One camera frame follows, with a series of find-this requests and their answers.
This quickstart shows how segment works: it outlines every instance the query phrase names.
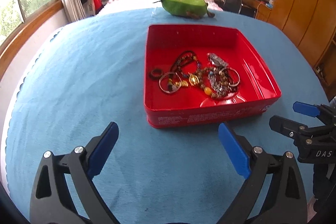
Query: green plush toy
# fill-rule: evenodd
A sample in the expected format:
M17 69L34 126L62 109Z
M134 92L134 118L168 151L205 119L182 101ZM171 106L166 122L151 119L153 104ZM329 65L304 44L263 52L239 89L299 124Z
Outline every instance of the green plush toy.
M162 7L172 15L200 19L205 14L214 17L215 14L208 11L204 0L160 0Z

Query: yellow bead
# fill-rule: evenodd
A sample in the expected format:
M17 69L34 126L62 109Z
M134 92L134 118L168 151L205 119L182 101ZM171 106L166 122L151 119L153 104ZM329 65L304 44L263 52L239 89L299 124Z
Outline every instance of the yellow bead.
M211 88L208 88L208 87L205 87L205 88L204 88L204 92L205 92L205 94L208 95L208 96L210 96L210 95L212 94L212 90L211 90Z

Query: metal screw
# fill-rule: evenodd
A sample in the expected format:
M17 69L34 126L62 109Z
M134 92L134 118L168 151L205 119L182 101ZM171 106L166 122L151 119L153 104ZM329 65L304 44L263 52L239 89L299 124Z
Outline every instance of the metal screw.
M75 153L76 154L80 154L80 153L82 153L84 151L84 147L83 146L77 146L76 148L75 148Z
M50 151L45 151L43 156L47 159L51 156L51 152Z
M263 152L263 149L262 149L261 147L259 147L259 146L255 146L255 147L253 148L253 151L254 151L255 153L257 153L257 154L261 154L261 153Z
M286 152L286 157L289 158L289 159L292 159L294 157L293 153L290 152L290 151L287 151Z

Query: window sill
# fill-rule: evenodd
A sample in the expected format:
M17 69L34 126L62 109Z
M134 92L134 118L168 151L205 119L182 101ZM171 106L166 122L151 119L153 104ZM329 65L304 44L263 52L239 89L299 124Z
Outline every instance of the window sill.
M27 18L27 22L19 25L14 32L0 46L0 80L15 55L19 52L26 41L56 12L63 9L61 0L51 0Z

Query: red plastic tray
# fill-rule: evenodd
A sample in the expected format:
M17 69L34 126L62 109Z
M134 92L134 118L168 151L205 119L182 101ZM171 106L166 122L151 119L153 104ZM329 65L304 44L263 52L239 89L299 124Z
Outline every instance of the red plastic tray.
M209 66L213 52L240 75L238 92L225 100L213 100L199 87L180 88L166 94L149 78L154 68L168 72L183 51L198 55ZM183 71L194 72L192 63ZM281 91L263 59L237 29L208 25L151 25L145 54L144 106L148 123L155 128L222 122L265 112Z

